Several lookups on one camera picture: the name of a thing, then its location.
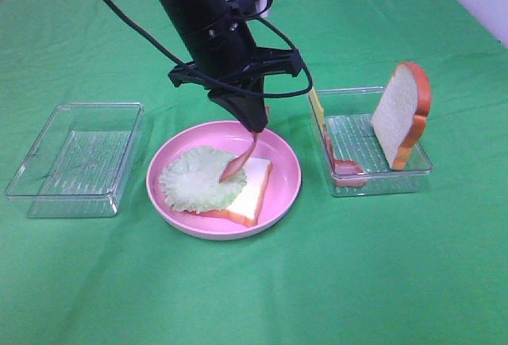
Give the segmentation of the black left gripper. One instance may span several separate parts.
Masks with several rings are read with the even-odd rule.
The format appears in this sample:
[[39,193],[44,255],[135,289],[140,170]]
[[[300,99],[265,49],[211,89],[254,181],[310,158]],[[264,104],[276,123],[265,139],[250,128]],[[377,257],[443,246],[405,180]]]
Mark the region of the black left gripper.
[[168,73],[173,85],[196,83],[210,89],[208,99],[230,112],[249,132],[266,128],[264,98],[270,95],[241,84],[268,75],[295,77],[304,69],[296,48],[259,47],[245,31],[193,31],[180,38],[193,60]]

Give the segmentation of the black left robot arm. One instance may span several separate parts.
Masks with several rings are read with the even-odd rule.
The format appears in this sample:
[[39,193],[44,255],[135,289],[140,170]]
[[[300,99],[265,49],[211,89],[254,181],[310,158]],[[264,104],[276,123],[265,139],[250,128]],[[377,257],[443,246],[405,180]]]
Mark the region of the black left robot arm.
[[297,76],[305,67],[298,49],[260,47],[248,22],[265,22],[273,0],[159,0],[192,60],[168,74],[174,86],[202,85],[208,98],[248,131],[267,126],[264,80]]

